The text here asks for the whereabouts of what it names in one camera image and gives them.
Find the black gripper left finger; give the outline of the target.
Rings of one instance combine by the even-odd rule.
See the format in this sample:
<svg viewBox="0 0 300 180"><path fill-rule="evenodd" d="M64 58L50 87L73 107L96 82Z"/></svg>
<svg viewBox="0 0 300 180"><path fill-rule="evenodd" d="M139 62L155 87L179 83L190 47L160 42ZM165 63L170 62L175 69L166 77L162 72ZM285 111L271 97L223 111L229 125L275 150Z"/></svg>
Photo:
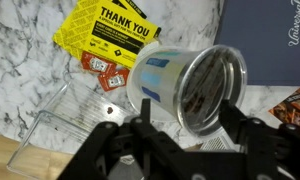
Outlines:
<svg viewBox="0 0 300 180"><path fill-rule="evenodd" d="M150 124L150 100L143 99L141 114L121 126L113 122L97 125L57 180L108 180L111 169L125 155L132 155L145 180L163 180L164 169L151 154L145 132Z"/></svg>

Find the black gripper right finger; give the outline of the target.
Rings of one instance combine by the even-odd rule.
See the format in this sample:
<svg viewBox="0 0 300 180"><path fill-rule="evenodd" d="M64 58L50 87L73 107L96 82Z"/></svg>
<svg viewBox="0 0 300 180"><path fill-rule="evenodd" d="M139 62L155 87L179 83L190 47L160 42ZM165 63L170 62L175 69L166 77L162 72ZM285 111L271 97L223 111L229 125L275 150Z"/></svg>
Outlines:
<svg viewBox="0 0 300 180"><path fill-rule="evenodd" d="M247 178L289 180L278 167L300 180L300 126L282 123L277 129L245 116L229 100L222 100L219 122L246 158Z"/></svg>

